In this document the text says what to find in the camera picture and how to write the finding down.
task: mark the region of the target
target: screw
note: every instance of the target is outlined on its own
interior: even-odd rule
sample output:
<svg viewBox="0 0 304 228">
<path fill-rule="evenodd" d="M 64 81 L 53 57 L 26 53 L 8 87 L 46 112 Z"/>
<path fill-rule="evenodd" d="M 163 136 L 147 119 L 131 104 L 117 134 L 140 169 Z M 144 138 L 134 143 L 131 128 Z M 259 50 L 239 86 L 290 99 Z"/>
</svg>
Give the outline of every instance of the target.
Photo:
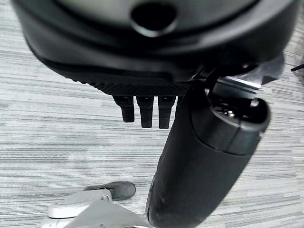
<svg viewBox="0 0 304 228">
<path fill-rule="evenodd" d="M 255 98 L 251 101 L 250 103 L 250 107 L 254 108 L 257 107 L 259 105 L 259 101 Z"/>
<path fill-rule="evenodd" d="M 229 110 L 229 111 L 228 111 L 228 116 L 229 116 L 230 118 L 233 118 L 235 115 L 234 115 L 233 111 Z"/>
</svg>

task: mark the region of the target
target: shoe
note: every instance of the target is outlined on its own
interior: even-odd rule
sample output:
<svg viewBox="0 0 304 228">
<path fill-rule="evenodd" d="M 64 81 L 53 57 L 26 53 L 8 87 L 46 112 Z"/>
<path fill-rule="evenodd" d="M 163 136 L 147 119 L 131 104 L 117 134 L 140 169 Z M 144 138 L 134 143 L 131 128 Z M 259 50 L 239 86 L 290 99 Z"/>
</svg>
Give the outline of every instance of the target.
<svg viewBox="0 0 304 228">
<path fill-rule="evenodd" d="M 100 189 L 108 189 L 111 192 L 113 201 L 127 200 L 136 193 L 135 185 L 128 181 L 115 181 L 103 185 L 91 185 L 86 187 L 84 191 Z"/>
</svg>

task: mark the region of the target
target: round hole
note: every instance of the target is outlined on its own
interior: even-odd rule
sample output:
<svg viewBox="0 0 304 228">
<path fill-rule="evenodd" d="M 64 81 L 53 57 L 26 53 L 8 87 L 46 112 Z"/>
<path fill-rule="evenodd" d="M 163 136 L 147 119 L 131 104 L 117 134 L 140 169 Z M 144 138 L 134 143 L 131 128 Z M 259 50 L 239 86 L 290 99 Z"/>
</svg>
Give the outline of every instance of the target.
<svg viewBox="0 0 304 228">
<path fill-rule="evenodd" d="M 159 2 L 138 5 L 131 12 L 133 28 L 148 37 L 157 37 L 172 31 L 176 16 L 173 6 Z"/>
</svg>

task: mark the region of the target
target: person's foot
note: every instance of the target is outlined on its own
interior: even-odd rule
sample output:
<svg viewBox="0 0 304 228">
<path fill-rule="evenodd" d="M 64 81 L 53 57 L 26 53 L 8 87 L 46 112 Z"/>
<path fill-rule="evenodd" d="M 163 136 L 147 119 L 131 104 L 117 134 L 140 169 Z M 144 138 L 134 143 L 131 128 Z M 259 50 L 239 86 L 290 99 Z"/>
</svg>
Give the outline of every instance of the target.
<svg viewBox="0 0 304 228">
<path fill-rule="evenodd" d="M 115 181 L 108 184 L 91 185 L 86 187 L 84 191 L 99 189 L 108 189 L 111 192 L 113 201 L 127 200 L 136 192 L 135 185 L 128 181 Z"/>
</svg>

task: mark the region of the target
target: striped carpet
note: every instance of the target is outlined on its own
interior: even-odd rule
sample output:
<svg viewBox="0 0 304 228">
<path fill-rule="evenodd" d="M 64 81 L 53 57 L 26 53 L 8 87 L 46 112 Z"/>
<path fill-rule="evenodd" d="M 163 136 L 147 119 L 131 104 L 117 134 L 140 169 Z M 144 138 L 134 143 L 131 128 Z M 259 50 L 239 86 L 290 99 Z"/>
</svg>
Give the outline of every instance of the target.
<svg viewBox="0 0 304 228">
<path fill-rule="evenodd" d="M 273 118 L 255 156 L 202 228 L 304 227 L 304 15 L 280 80 L 260 97 Z M 0 0 L 0 227 L 39 228 L 50 203 L 95 183 L 133 181 L 120 205 L 144 216 L 169 130 L 122 122 L 112 98 L 64 79 L 33 57 L 8 0 Z"/>
</svg>

